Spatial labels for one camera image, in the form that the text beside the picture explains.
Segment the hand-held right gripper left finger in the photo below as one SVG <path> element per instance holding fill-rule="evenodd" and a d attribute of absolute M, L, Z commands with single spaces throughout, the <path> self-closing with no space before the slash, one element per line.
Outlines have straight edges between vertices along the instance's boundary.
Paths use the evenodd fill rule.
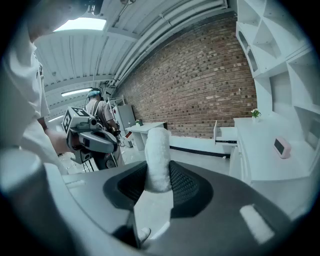
<path fill-rule="evenodd" d="M 133 210 L 145 190 L 147 168 L 143 161 L 109 178 L 103 185 L 104 196 L 117 209 Z"/>

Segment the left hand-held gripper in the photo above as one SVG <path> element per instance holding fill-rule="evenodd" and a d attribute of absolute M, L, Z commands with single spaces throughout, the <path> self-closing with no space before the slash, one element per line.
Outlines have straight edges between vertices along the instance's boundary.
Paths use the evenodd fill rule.
<path fill-rule="evenodd" d="M 99 170 L 118 166 L 115 153 L 118 142 L 115 136 L 102 128 L 98 119 L 84 109 L 69 106 L 62 122 L 66 142 L 74 150 L 71 160 L 79 165 L 90 159 Z"/>

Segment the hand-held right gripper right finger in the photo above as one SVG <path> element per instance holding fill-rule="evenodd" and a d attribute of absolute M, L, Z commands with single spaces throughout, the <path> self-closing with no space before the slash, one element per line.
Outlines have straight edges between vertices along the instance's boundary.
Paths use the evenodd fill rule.
<path fill-rule="evenodd" d="M 214 190 L 211 184 L 199 174 L 169 162 L 170 182 L 173 193 L 171 218 L 192 218 L 211 202 Z"/>

